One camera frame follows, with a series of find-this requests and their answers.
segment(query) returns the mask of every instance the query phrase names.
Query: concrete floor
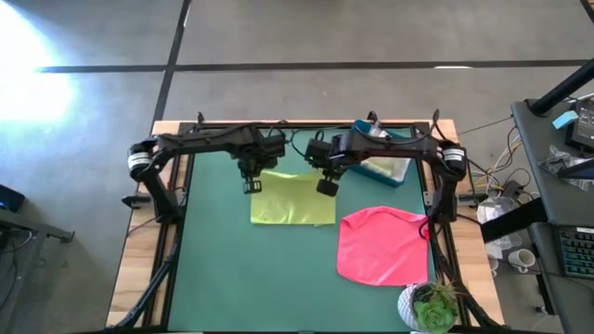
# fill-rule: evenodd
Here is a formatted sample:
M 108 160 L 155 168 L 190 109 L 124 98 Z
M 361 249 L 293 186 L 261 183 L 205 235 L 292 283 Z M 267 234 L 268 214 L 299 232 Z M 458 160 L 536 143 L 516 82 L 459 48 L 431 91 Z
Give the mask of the concrete floor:
M 126 150 L 149 133 L 163 78 L 27 69 L 166 64 L 181 6 L 181 0 L 0 2 L 0 42 L 12 51 L 0 53 L 0 183 L 27 196 L 24 214 L 76 231 L 72 244 L 46 246 L 46 265 L 26 288 L 15 332 L 103 327 L 130 217 L 120 197 L 135 189 Z M 594 25 L 578 1 L 194 0 L 186 27 L 179 64 L 594 54 Z M 541 96 L 574 70 L 178 72 L 163 118 L 194 119 L 202 111 L 211 120 L 352 119 L 374 109 L 382 118 L 418 119 L 439 108 L 462 132 L 509 116 L 510 102 Z M 461 139 L 486 167 L 512 126 L 506 121 Z M 514 162 L 527 168 L 521 151 Z M 504 270 L 496 285 L 507 324 L 529 329 L 540 319 L 533 276 Z M 562 331 L 554 317 L 538 329 Z

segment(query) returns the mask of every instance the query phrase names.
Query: pink cloth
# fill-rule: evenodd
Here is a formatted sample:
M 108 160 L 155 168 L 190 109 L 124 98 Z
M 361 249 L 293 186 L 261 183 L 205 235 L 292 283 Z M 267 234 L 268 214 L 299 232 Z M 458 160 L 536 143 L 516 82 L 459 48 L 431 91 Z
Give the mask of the pink cloth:
M 428 242 L 419 236 L 425 221 L 425 215 L 385 206 L 342 218 L 336 264 L 339 274 L 372 286 L 426 282 Z

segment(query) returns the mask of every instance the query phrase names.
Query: green tabletop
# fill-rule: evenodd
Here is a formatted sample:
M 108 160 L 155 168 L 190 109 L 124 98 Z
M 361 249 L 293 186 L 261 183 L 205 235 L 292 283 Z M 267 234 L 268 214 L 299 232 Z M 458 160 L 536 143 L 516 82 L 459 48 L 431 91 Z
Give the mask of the green tabletop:
M 326 138 L 341 131 L 328 130 Z M 314 133 L 301 131 L 296 146 L 305 151 Z M 276 168 L 282 173 L 310 170 L 289 146 Z M 227 153 L 196 156 L 169 330 L 408 330 L 396 306 L 403 288 L 343 278 L 336 271 L 336 253 L 345 215 L 379 205 L 425 213 L 415 163 L 398 188 L 347 172 L 336 198 L 336 225 L 253 225 L 242 183 L 237 162 Z M 433 257 L 428 256 L 429 277 L 434 278 Z

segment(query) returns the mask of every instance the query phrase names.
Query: keyboard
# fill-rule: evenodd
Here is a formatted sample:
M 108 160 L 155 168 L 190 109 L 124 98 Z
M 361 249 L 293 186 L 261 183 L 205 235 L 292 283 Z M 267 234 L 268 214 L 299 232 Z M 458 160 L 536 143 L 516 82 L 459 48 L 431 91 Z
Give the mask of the keyboard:
M 594 228 L 559 227 L 557 239 L 565 274 L 594 279 Z

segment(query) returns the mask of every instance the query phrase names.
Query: white pot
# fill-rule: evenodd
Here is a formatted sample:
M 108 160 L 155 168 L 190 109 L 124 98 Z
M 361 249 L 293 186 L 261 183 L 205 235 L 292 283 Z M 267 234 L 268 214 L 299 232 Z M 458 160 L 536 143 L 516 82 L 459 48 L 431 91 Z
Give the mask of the white pot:
M 404 291 L 402 291 L 400 297 L 398 297 L 398 313 L 400 314 L 402 321 L 404 321 L 407 326 L 416 331 L 422 331 L 422 329 L 419 327 L 417 319 L 415 318 L 415 309 L 412 304 L 412 295 L 416 288 L 425 284 L 427 283 L 409 285 Z

